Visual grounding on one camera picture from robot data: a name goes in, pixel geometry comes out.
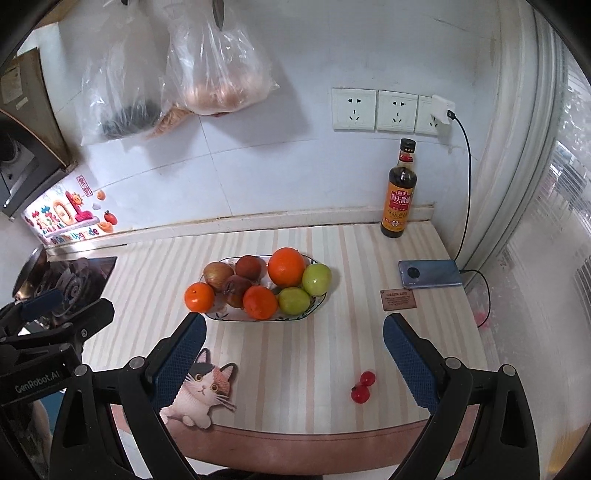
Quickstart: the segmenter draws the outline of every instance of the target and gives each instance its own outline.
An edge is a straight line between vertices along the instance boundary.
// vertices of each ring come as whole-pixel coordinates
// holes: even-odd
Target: bottle label
[[[414,189],[403,189],[390,183],[384,205],[382,225],[391,232],[402,232],[408,221]]]
[[[405,163],[412,163],[414,161],[414,154],[400,151],[400,155],[398,156],[398,161],[402,161]]]

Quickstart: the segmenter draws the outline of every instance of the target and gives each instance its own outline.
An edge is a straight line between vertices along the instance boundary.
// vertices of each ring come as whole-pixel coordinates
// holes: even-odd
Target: cat eyes
[[[197,380],[198,382],[200,382],[201,380],[203,380],[203,376],[201,374],[197,374],[195,375],[195,380]],[[212,385],[212,391],[215,393],[219,390],[219,387],[216,384]]]

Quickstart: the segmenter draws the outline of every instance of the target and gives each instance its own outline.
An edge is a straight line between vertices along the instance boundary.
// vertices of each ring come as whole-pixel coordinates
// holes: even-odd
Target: gas stove
[[[35,289],[33,297],[57,288],[64,301],[50,313],[37,319],[45,329],[69,322],[81,309],[100,298],[115,267],[117,257],[80,258],[73,261],[49,262],[49,269]]]

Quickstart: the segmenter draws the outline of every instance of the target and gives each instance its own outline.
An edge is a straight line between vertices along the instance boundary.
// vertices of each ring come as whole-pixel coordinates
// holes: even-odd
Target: soy sauce bottle
[[[417,175],[413,172],[414,151],[417,143],[409,138],[400,141],[398,166],[390,170],[388,193],[384,204],[381,230],[385,236],[399,238],[408,221]]]

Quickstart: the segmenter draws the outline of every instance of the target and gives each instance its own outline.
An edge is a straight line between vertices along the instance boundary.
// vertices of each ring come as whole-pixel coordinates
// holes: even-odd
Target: tangerine
[[[216,294],[206,283],[194,283],[184,295],[185,305],[191,312],[206,313],[215,302]]]
[[[265,287],[249,288],[244,294],[244,309],[255,320],[268,320],[279,308],[273,292]]]
[[[284,247],[269,259],[267,272],[275,285],[280,288],[297,287],[306,269],[306,261],[294,248]]]

